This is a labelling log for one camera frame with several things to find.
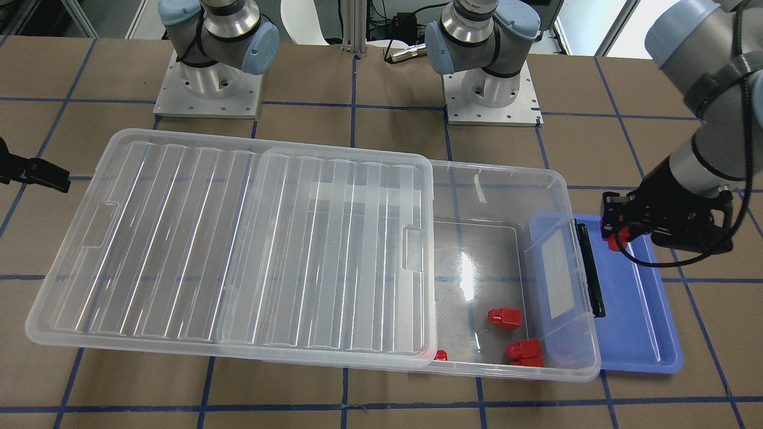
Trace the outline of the black gripper viewer left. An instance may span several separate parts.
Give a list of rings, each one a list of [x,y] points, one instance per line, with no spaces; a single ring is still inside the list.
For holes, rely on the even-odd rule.
[[[1,182],[25,183],[52,188],[60,193],[68,193],[71,186],[68,169],[50,163],[43,158],[28,158],[12,154],[1,138]]]

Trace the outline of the black gripper viewer right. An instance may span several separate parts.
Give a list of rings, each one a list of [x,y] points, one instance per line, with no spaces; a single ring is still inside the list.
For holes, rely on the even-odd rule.
[[[698,254],[728,253],[733,249],[733,239],[725,238],[733,225],[732,200],[730,191],[713,197],[690,192],[675,178],[665,158],[632,195],[602,193],[600,236],[631,239],[631,225],[638,223],[657,246]]]

